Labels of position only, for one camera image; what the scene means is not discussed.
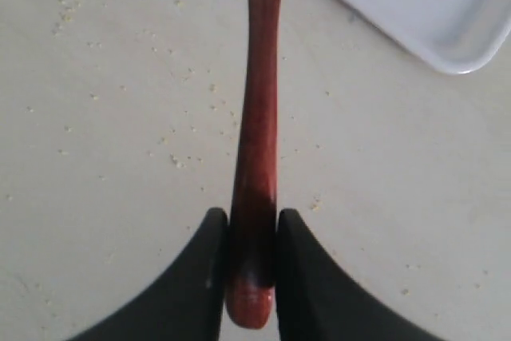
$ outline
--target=wooden spoon handle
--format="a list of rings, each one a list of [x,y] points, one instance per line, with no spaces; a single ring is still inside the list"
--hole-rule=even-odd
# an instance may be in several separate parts
[[[226,304],[241,327],[267,322],[275,285],[280,0],[248,0],[248,66],[229,225]]]

